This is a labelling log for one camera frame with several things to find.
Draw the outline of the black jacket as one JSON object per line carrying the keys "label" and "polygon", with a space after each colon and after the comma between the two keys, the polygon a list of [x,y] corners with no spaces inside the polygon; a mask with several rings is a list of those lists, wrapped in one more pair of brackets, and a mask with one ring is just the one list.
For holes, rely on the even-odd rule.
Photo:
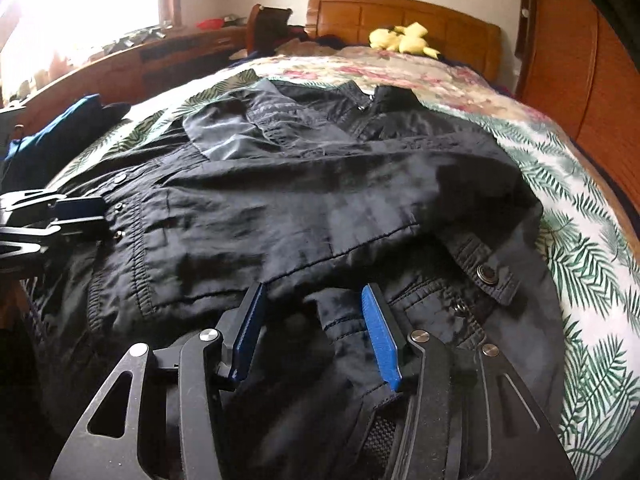
{"label": "black jacket", "polygon": [[224,402],[242,479],[362,473],[374,416],[396,400],[361,314],[369,283],[405,330],[494,342],[560,421],[541,203],[489,132],[409,90],[259,81],[61,190],[102,196],[112,230],[57,254],[29,289],[42,407],[61,436],[132,344],[213,326],[257,283],[265,330]]}

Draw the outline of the blue folded clothes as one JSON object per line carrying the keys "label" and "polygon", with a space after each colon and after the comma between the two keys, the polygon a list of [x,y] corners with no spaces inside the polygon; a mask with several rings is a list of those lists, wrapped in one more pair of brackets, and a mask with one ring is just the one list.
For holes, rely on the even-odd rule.
{"label": "blue folded clothes", "polygon": [[44,188],[71,160],[118,125],[129,103],[84,96],[31,136],[12,140],[1,164],[1,192]]}

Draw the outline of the long wooden desk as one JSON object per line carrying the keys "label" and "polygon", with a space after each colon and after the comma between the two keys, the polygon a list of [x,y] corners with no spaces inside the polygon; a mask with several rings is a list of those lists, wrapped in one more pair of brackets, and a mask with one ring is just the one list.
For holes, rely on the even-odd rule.
{"label": "long wooden desk", "polygon": [[243,26],[176,32],[73,70],[24,102],[14,136],[30,136],[89,94],[104,104],[138,104],[153,96],[205,77],[229,63],[245,47]]}

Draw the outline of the palm leaf bedspread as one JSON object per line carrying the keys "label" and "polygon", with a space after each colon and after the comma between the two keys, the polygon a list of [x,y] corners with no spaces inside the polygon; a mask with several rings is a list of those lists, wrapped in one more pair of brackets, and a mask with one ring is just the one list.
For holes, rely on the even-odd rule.
{"label": "palm leaf bedspread", "polygon": [[[342,85],[287,80],[248,66],[193,81],[136,106],[65,168],[55,188],[62,192],[65,182],[103,159],[150,143],[220,96],[263,80],[322,89]],[[393,87],[367,92],[356,86],[365,94]],[[564,344],[561,418],[557,425],[550,422],[554,440],[579,479],[637,478],[639,266],[602,192],[548,122],[476,116],[416,98],[429,110],[489,132],[540,201],[535,247],[556,289]],[[393,418],[402,409],[402,397],[394,393],[396,400],[374,416],[370,443],[360,451],[363,470],[355,478],[385,472],[396,434]]]}

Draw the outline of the red bowl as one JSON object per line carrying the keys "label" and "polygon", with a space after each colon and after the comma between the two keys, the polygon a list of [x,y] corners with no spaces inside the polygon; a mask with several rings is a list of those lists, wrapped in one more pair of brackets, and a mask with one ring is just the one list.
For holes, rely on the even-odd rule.
{"label": "red bowl", "polygon": [[223,18],[208,18],[196,24],[196,27],[201,30],[218,30],[224,27]]}

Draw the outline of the floral quilt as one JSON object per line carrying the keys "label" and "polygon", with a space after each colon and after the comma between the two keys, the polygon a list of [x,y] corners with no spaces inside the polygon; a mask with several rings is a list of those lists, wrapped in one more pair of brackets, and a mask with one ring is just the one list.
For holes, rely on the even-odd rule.
{"label": "floral quilt", "polygon": [[367,92],[377,86],[409,89],[425,103],[517,122],[548,122],[549,118],[514,99],[463,63],[411,54],[344,47],[336,50],[314,41],[291,40],[273,54],[243,51],[230,56],[231,65],[247,65],[263,75],[287,80],[344,84],[355,81]]}

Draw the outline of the wooden chair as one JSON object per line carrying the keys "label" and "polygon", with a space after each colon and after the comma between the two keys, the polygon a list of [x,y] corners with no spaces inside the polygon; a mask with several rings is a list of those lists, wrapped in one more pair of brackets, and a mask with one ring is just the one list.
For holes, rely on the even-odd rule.
{"label": "wooden chair", "polygon": [[256,3],[246,21],[246,50],[270,52],[277,42],[288,38],[288,20],[293,14],[290,8],[273,8]]}

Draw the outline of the yellow plush toy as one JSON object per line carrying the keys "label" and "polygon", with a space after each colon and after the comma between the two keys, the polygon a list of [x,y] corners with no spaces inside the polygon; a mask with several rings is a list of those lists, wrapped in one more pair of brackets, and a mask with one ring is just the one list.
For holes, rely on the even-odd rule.
{"label": "yellow plush toy", "polygon": [[408,26],[378,28],[369,35],[370,47],[402,54],[440,58],[439,50],[430,47],[426,41],[428,30],[418,22]]}

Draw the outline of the wooden headboard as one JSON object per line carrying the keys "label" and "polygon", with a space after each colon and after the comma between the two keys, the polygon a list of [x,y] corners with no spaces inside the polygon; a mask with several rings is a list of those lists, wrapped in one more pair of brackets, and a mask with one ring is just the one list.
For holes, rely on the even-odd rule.
{"label": "wooden headboard", "polygon": [[370,32],[417,22],[427,29],[428,45],[462,62],[485,79],[498,79],[501,29],[479,18],[419,0],[308,0],[306,33],[334,36],[345,44],[367,44]]}

